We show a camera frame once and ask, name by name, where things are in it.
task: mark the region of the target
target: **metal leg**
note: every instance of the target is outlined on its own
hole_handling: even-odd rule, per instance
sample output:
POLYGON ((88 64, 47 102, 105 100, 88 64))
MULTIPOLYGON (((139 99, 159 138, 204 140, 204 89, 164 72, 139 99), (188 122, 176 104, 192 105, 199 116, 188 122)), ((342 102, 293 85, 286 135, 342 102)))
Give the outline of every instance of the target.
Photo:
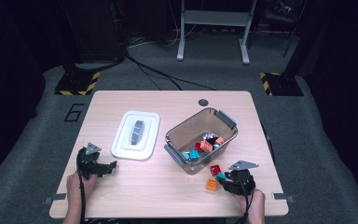
POLYGON ((182 0, 182 12, 180 18, 180 41, 176 60, 181 62, 185 53, 185 0, 182 0))
POLYGON ((252 2, 252 6, 251 6, 251 9, 249 11, 248 20, 246 22, 245 32, 243 33, 243 39, 240 39, 242 62, 244 64, 249 64, 250 63, 250 59, 249 59, 249 55, 248 55, 248 49, 246 48, 246 39, 248 37, 249 30, 251 28, 252 19, 253 19, 254 12, 255 12, 255 3, 256 2, 257 2, 257 0, 253 0, 253 2, 252 2))

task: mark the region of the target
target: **metal stand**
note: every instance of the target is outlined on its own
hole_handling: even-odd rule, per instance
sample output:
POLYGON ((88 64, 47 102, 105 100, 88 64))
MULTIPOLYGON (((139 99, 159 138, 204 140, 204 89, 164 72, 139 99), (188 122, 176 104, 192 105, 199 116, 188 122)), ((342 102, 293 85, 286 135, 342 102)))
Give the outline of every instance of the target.
POLYGON ((252 5, 249 12, 222 12, 222 11, 197 11, 186 10, 185 0, 182 0, 182 13, 180 24, 180 42, 177 54, 177 61, 184 59, 185 52, 185 24, 204 24, 204 25, 225 25, 225 26, 242 26, 245 27, 243 38, 240 39, 240 48, 242 54, 242 62, 249 64, 249 55, 246 48, 246 39, 249 34, 249 29, 252 24, 252 19, 255 11, 255 3, 257 0, 252 0, 252 5))

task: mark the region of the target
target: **white lid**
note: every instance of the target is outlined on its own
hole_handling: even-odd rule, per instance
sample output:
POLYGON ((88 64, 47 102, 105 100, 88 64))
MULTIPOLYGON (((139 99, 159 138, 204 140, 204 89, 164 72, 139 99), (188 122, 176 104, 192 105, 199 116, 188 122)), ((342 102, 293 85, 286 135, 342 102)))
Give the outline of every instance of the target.
POLYGON ((122 159, 144 161, 154 150, 159 126, 157 113, 128 111, 118 126, 112 154, 122 159))

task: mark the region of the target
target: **gray floor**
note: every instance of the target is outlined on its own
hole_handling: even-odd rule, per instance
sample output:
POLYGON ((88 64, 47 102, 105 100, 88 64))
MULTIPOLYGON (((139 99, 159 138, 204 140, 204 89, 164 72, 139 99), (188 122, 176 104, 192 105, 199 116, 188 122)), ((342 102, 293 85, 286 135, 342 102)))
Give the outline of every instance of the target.
MULTIPOLYGON (((130 55, 161 72, 197 82, 219 91, 249 91, 271 139, 276 169, 283 190, 296 197, 284 217, 268 217, 267 223, 358 223, 358 187, 324 134, 318 109, 307 83, 296 77, 303 97, 267 96, 260 72, 282 72, 287 43, 281 35, 259 34, 249 49, 250 65, 241 63, 240 36, 199 36, 186 42, 185 59, 177 62, 177 42, 172 47, 150 43, 129 48, 130 55)), ((98 64, 86 64, 87 67, 98 64)), ((63 71, 45 73, 47 86, 21 138, 0 167, 0 223, 60 223, 49 217, 45 198, 60 183, 91 97, 54 95, 63 71), (78 122, 64 122, 72 104, 84 104, 78 122)), ((154 78, 166 91, 177 90, 154 78)), ((205 90, 178 82, 185 91, 205 90)), ((101 72, 93 92, 99 90, 158 90, 136 64, 125 60, 101 72)))

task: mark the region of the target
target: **round hole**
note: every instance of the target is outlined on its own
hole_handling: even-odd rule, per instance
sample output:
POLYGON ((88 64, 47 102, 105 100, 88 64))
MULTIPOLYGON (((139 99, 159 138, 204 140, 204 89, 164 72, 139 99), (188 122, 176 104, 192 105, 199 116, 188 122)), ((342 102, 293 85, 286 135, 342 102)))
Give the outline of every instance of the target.
POLYGON ((207 106, 208 104, 209 104, 208 101, 205 100, 205 99, 200 99, 199 100, 199 105, 201 105, 201 106, 207 106))

